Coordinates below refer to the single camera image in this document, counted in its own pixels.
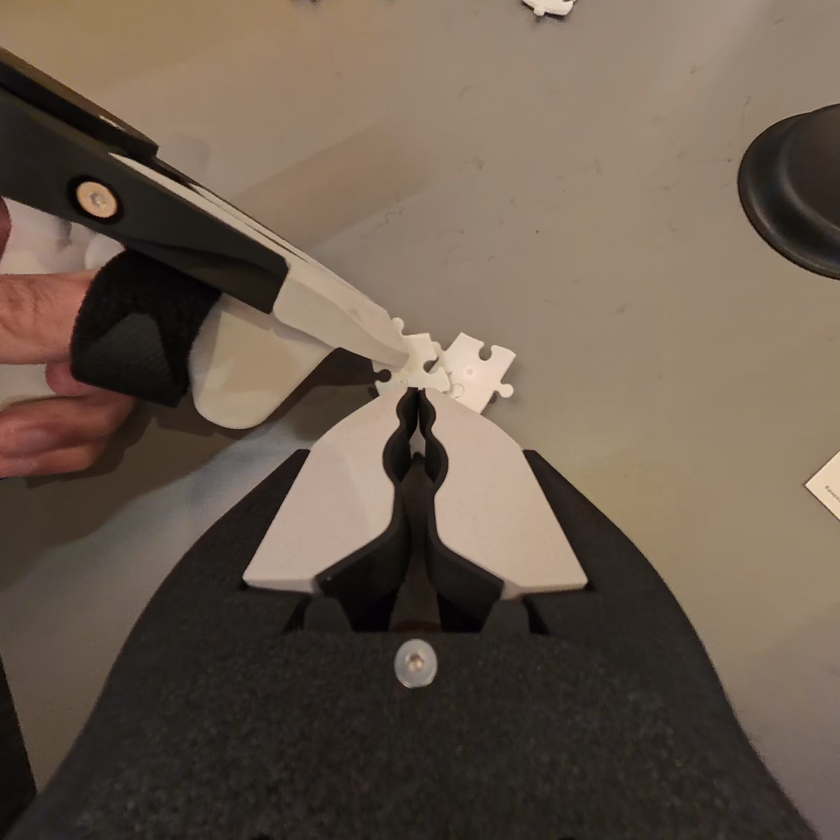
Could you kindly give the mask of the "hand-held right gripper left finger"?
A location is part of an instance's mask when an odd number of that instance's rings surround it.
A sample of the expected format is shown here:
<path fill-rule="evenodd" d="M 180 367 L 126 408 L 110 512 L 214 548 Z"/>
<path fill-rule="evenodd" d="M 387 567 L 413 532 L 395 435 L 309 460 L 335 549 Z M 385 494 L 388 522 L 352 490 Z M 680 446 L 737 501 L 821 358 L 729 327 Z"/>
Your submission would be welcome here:
<path fill-rule="evenodd" d="M 380 395 L 304 455 L 246 568 L 249 587 L 323 595 L 354 625 L 399 590 L 411 551 L 402 483 L 412 465 L 418 390 Z"/>

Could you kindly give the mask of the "white printed instruction leaflet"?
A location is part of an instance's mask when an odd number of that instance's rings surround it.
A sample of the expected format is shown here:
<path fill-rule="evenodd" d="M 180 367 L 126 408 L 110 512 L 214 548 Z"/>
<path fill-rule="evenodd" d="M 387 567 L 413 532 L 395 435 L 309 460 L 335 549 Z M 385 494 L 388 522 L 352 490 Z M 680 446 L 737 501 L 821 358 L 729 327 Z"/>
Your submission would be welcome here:
<path fill-rule="evenodd" d="M 840 454 L 836 453 L 805 483 L 805 488 L 836 520 L 840 519 L 839 462 Z"/>

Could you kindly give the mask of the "teal faced puzzle piece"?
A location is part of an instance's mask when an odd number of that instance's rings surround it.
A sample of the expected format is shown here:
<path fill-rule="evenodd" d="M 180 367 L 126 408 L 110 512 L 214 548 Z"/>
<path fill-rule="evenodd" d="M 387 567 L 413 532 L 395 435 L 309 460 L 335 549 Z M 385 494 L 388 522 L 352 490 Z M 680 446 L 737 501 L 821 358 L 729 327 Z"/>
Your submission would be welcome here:
<path fill-rule="evenodd" d="M 383 366 L 372 363 L 373 371 L 388 371 L 386 381 L 374 383 L 378 396 L 390 391 L 402 391 L 407 388 L 435 389 L 445 395 L 451 391 L 451 381 L 446 370 L 438 366 L 442 353 L 441 345 L 432 339 L 428 332 L 404 333 L 405 323 L 401 318 L 393 318 L 393 325 L 404 338 L 408 350 L 407 362 L 402 367 Z"/>

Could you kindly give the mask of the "person's left hand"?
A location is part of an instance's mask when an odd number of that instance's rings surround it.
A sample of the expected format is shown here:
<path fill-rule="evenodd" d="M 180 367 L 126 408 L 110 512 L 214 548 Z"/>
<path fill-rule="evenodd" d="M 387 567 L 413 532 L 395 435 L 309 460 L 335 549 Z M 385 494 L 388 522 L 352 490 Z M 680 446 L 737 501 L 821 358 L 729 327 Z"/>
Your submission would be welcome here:
<path fill-rule="evenodd" d="M 80 383 L 70 338 L 96 276 L 93 256 L 121 247 L 78 224 L 1 201 L 1 363 L 41 366 L 50 398 L 1 413 L 1 477 L 31 478 L 90 468 L 129 418 L 131 397 Z"/>

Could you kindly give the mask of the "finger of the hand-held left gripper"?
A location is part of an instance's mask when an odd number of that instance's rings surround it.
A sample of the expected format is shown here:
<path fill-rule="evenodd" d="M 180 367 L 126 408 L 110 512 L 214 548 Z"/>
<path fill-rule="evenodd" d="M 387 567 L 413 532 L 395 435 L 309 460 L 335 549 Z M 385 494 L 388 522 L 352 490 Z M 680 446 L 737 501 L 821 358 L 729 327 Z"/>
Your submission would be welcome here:
<path fill-rule="evenodd" d="M 372 362 L 402 367 L 408 349 L 383 307 L 320 264 L 287 258 L 272 311 L 289 328 Z"/>
<path fill-rule="evenodd" d="M 119 205 L 108 235 L 128 248 L 275 319 L 272 308 L 288 272 L 287 258 L 310 260 L 334 273 L 162 162 L 156 144 L 127 123 L 105 118 L 105 138 L 105 184 Z"/>

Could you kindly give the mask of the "black round stand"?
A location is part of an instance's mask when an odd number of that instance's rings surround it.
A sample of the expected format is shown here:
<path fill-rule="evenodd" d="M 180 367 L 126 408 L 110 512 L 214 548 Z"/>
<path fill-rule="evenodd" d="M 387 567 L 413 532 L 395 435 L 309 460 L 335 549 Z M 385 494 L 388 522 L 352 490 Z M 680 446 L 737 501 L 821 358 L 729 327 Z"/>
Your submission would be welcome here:
<path fill-rule="evenodd" d="M 838 103 L 762 131 L 742 157 L 738 197 L 753 229 L 776 253 L 838 280 Z"/>

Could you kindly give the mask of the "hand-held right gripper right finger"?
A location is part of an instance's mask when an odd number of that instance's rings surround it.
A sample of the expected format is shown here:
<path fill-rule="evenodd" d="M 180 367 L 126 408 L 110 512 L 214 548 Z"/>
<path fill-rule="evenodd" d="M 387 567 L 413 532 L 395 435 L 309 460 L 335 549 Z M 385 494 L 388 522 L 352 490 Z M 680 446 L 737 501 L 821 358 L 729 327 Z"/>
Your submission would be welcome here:
<path fill-rule="evenodd" d="M 587 576 L 520 445 L 433 389 L 421 391 L 427 575 L 481 626 L 499 602 L 578 592 Z"/>

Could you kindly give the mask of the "person's dark grey garment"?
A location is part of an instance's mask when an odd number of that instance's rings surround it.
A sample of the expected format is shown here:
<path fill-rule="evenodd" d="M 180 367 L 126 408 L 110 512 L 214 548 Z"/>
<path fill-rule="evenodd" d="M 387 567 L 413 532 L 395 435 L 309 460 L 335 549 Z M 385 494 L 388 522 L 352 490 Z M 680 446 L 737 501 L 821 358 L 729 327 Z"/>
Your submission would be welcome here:
<path fill-rule="evenodd" d="M 1 838 L 37 795 L 14 699 L 1 664 Z"/>

